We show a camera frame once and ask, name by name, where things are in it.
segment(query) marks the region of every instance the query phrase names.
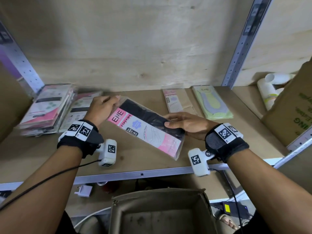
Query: black cable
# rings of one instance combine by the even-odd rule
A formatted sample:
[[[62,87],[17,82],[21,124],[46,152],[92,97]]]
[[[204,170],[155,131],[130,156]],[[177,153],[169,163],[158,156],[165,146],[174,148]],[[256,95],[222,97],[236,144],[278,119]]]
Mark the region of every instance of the black cable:
[[[87,166],[89,164],[92,164],[92,163],[95,163],[95,162],[100,162],[102,161],[101,159],[99,160],[95,160],[93,162],[89,162],[89,163],[86,163],[86,164],[83,164],[83,165],[79,165],[79,166],[75,166],[75,167],[72,167],[72,168],[68,168],[68,169],[65,169],[63,171],[60,171],[58,173],[55,173],[54,175],[44,179],[43,181],[40,181],[39,183],[37,183],[36,185],[33,185],[32,187],[28,188],[27,190],[25,190],[24,192],[20,193],[18,196],[14,197],[13,199],[11,199],[9,202],[5,203],[3,206],[0,207],[0,211],[2,211],[3,209],[5,209],[7,206],[9,206],[10,204],[12,204],[14,201],[18,200],[20,197],[22,197],[23,195],[27,194],[28,192],[30,192],[31,190],[33,190],[34,188],[38,187],[39,185],[45,183],[46,181],[54,178],[54,177],[57,177],[58,175],[60,174],[63,174],[65,172],[68,172],[70,170],[74,170],[74,169],[77,169],[77,168],[80,168],[80,167],[84,167],[84,166]]]
[[[222,175],[222,173],[219,170],[217,170],[217,169],[209,168],[208,170],[209,171],[216,171],[216,172],[218,172],[218,173],[220,173]],[[228,185],[229,185],[229,187],[230,187],[230,189],[232,191],[232,194],[234,196],[234,200],[235,200],[235,204],[236,204],[236,208],[237,208],[237,213],[238,213],[239,224],[241,226],[241,233],[244,234],[243,233],[243,225],[241,223],[241,218],[240,218],[240,213],[239,213],[239,208],[238,208],[238,203],[237,203],[237,200],[236,200],[236,197],[235,197],[235,193],[234,193],[234,190],[232,189],[232,186],[231,186],[231,184],[229,183],[228,180],[227,180],[227,182],[228,182]]]

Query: wrist strap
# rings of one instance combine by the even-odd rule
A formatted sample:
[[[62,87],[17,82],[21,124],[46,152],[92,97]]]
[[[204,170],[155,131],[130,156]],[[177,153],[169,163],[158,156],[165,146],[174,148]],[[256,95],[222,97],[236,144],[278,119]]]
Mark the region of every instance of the wrist strap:
[[[99,148],[99,144],[104,142],[98,131],[97,127],[88,120],[74,122],[59,137],[57,148],[62,145],[78,147],[82,151],[82,158],[85,158],[88,154],[92,155]]]
[[[233,154],[249,148],[242,137],[243,134],[229,123],[219,124],[207,133],[206,149],[215,154],[219,161],[226,163]]]

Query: black wrist strap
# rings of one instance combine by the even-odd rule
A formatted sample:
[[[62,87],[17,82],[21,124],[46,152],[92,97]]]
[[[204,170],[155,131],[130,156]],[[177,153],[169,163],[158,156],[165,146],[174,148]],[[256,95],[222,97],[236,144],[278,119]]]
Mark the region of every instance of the black wrist strap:
[[[235,136],[235,139],[229,143],[226,143],[215,131],[215,129],[220,125],[222,124],[215,126],[207,133],[205,137],[205,146],[210,153],[215,154],[219,161],[226,163],[229,157],[239,151],[248,149],[249,145],[241,137],[235,136],[234,133],[232,134]]]
[[[103,137],[98,132],[99,130],[92,122],[79,120],[61,135],[57,148],[62,145],[78,147],[82,151],[82,158],[88,154],[93,155],[95,150],[99,148],[99,144],[104,142]]]

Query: hand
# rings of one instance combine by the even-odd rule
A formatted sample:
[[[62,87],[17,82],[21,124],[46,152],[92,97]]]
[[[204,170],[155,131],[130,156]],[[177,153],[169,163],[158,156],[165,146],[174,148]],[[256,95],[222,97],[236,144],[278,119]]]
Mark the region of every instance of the hand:
[[[92,122],[99,128],[99,125],[110,115],[113,105],[117,103],[120,96],[99,96],[93,98],[91,105],[84,119]]]
[[[170,113],[164,117],[173,120],[172,122],[165,122],[165,127],[182,128],[186,131],[186,135],[198,140],[205,140],[206,134],[219,124],[187,112]]]

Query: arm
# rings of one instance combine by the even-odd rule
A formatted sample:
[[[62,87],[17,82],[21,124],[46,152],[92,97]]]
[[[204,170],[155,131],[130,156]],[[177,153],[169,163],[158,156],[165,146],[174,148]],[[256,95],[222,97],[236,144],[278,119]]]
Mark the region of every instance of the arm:
[[[218,123],[188,113],[165,116],[168,128],[183,128],[187,135],[205,140]],[[312,195],[245,149],[228,158],[232,170],[257,211],[274,233],[312,233]]]
[[[96,97],[85,116],[97,127],[107,119],[119,97]],[[82,152],[77,147],[61,146],[5,202],[45,178],[77,166]],[[68,171],[38,186],[0,212],[0,233],[55,233],[64,212],[78,169]]]

